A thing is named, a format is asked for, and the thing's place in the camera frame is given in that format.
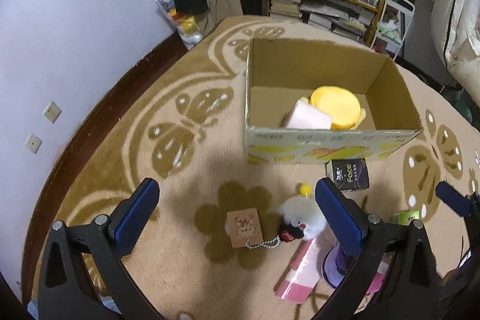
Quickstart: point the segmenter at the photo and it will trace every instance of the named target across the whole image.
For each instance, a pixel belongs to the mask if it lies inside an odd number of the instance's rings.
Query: beige carpet
[[[249,38],[300,37],[357,45],[307,25],[260,17],[225,20],[185,55],[118,122],[69,190],[58,218],[69,225],[110,213],[146,176],[162,183],[158,209],[124,263],[153,305],[173,320],[310,319],[331,289],[324,281],[303,305],[274,296],[299,242],[274,250],[233,250],[226,212],[257,208],[263,237],[275,235],[275,209],[298,183],[314,185],[319,165],[248,164],[243,146],[245,60]],[[463,194],[478,188],[480,136],[440,95],[401,70],[424,122],[422,136],[369,162],[370,189],[350,193],[366,211],[390,220],[426,209],[438,270],[457,266],[463,221],[435,197],[446,179]],[[97,272],[93,279],[106,293]]]

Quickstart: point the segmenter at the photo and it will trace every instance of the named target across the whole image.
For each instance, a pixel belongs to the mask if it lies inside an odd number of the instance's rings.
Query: open cardboard box
[[[423,131],[387,56],[319,40],[254,38],[250,46],[245,148],[251,163],[382,159]],[[357,130],[281,128],[296,101],[320,86],[347,88],[358,97],[367,117]]]

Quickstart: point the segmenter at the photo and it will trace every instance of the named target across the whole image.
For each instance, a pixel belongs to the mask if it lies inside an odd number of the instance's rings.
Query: metal screw
[[[376,214],[369,214],[368,221],[370,221],[372,224],[378,224],[381,220]]]
[[[53,223],[52,228],[54,231],[58,231],[60,228],[62,228],[63,223],[61,221],[56,221]]]
[[[107,216],[105,216],[104,214],[100,214],[99,216],[95,217],[95,224],[97,224],[98,226],[102,226],[108,220],[109,218]]]
[[[421,220],[413,220],[413,225],[415,225],[415,228],[418,228],[418,229],[423,228],[423,223]]]

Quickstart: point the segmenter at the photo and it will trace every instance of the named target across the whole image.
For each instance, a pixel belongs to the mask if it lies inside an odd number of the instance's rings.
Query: white wall
[[[153,0],[0,0],[0,271],[19,295],[38,196],[76,129],[172,33]],[[54,100],[55,124],[42,112]],[[37,155],[29,133],[43,140]]]

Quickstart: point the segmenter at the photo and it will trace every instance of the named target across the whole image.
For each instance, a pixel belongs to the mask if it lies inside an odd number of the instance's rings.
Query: black box
[[[340,191],[367,189],[367,163],[365,159],[330,160],[326,165],[327,176]]]

